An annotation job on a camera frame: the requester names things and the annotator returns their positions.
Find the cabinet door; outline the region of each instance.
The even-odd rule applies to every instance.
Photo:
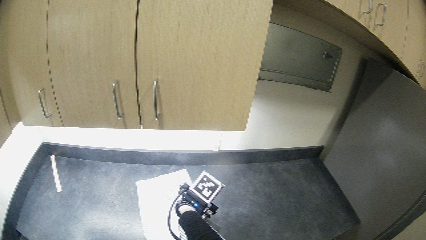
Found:
[[[0,94],[0,147],[3,141],[7,139],[10,133],[11,133],[11,129],[10,129],[7,117],[5,115],[5,111],[2,107],[2,98]]]
[[[376,0],[346,0],[343,11],[351,16],[366,28],[370,27],[371,15],[374,11],[374,1]]]
[[[424,38],[423,38],[423,47],[420,47],[421,59],[419,62],[417,70],[415,72],[415,79],[417,80],[417,83],[420,86],[426,89],[426,31],[424,31]]]
[[[139,128],[134,0],[49,0],[50,73],[63,126]]]
[[[342,11],[344,11],[346,0],[324,0],[324,1],[328,2],[331,5],[334,5]]]
[[[244,129],[270,9],[271,0],[141,1],[143,128]]]
[[[421,0],[408,1],[408,24],[401,62],[419,78],[424,62],[426,7]]]
[[[407,0],[380,0],[374,5],[370,31],[382,40],[394,54],[400,58],[405,37]]]
[[[46,0],[1,2],[1,35],[6,77],[25,125],[57,126],[46,53]]]

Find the black cable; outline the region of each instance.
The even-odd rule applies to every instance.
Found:
[[[174,201],[173,201],[173,203],[171,203],[170,210],[169,210],[169,216],[167,216],[169,232],[170,232],[170,234],[171,234],[171,236],[173,236],[173,238],[174,238],[175,240],[181,240],[181,239],[175,236],[174,232],[171,231],[171,227],[170,227],[170,213],[171,213],[171,209],[173,209],[173,207],[174,207],[175,201],[177,201],[177,199],[178,199],[178,197],[179,197],[181,195],[182,195],[182,193],[179,193],[179,194],[177,195],[177,197],[174,198]]]

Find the metal panel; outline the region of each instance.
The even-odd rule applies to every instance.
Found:
[[[340,55],[339,47],[270,23],[259,79],[328,91]]]
[[[424,119],[424,89],[370,61],[324,160],[360,219],[354,239],[388,239],[383,231],[415,214],[409,209],[426,190]]]

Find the metal handle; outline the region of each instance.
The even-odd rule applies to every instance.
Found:
[[[117,118],[118,118],[118,120],[121,120],[122,119],[122,114],[119,112],[119,107],[118,107],[117,86],[118,86],[118,80],[115,80],[111,83],[111,97],[113,97],[113,100],[114,100]]]
[[[368,0],[368,10],[362,11],[362,14],[370,14],[372,12],[372,0]]]
[[[38,89],[38,101],[39,101],[39,107],[41,107],[42,116],[43,116],[43,118],[49,118],[51,116],[51,113],[46,114],[45,107],[43,107],[43,102],[45,102],[43,88]]]
[[[420,64],[419,64],[420,68],[417,70],[417,77],[423,77],[423,74],[424,74],[424,62],[423,60],[420,60]]]
[[[380,23],[376,23],[376,22],[375,22],[375,19],[376,19],[376,10],[378,10],[378,8],[379,8],[380,6],[383,6],[382,22],[380,22]],[[374,25],[375,25],[375,26],[383,26],[383,25],[384,25],[386,10],[387,10],[387,5],[386,5],[384,3],[376,4],[376,8],[375,8],[375,18],[374,18]]]
[[[154,118],[155,121],[158,121],[158,97],[157,97],[157,91],[158,91],[158,79],[155,79],[154,81],[154,85],[153,85],[153,100],[154,100]]]

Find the kitchen counter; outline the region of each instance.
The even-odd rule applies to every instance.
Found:
[[[45,143],[18,184],[2,237],[19,232],[27,239],[145,239],[135,182],[186,169],[191,180],[204,170],[226,185],[210,219],[226,239],[331,239],[358,218],[318,159],[320,150],[154,152]]]

